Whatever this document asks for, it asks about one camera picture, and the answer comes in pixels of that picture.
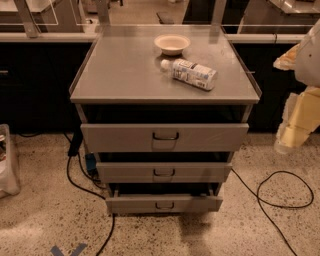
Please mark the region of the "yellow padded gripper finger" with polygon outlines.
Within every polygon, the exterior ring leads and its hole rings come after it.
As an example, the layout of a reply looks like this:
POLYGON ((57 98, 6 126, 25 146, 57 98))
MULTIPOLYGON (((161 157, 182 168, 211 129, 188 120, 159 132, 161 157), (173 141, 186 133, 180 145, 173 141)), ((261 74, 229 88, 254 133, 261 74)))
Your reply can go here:
POLYGON ((285 103, 274 149, 288 154, 300 147, 320 126, 320 89, 307 87, 301 94, 291 93, 285 103))
POLYGON ((279 70, 294 70, 296 64, 296 55, 300 44, 296 44, 291 47, 287 52, 278 57, 274 63, 273 67, 279 70))

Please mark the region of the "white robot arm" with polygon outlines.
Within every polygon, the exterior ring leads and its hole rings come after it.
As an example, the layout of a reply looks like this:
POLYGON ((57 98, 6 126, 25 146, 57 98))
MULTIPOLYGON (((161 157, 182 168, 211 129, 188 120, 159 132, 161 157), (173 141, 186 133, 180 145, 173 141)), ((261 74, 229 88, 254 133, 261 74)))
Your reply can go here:
POLYGON ((293 70, 295 79, 306 86, 302 93, 289 95, 276 134, 274 149, 288 154, 303 145, 320 126, 320 21, 273 66, 293 70))

